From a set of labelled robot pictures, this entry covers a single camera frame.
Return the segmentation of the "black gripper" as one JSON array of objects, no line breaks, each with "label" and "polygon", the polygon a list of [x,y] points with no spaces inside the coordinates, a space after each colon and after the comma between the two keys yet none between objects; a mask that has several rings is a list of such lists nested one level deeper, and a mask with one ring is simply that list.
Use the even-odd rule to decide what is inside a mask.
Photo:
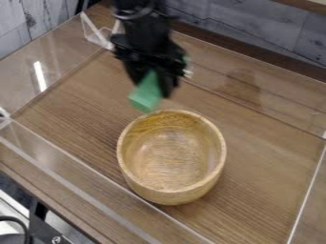
[{"label": "black gripper", "polygon": [[183,71],[187,66],[186,51],[171,38],[170,17],[163,12],[116,15],[123,31],[110,40],[114,54],[122,60],[135,86],[150,69],[158,69],[158,84],[164,98],[179,86],[179,77],[168,71]]}]

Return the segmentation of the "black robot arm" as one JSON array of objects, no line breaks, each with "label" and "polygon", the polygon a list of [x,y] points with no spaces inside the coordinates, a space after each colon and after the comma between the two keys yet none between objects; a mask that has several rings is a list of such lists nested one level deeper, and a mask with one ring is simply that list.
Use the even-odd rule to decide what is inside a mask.
[{"label": "black robot arm", "polygon": [[164,0],[112,0],[112,10],[123,27],[123,33],[110,38],[114,54],[135,85],[150,71],[156,73],[159,90],[168,98],[184,75],[186,50],[172,40]]}]

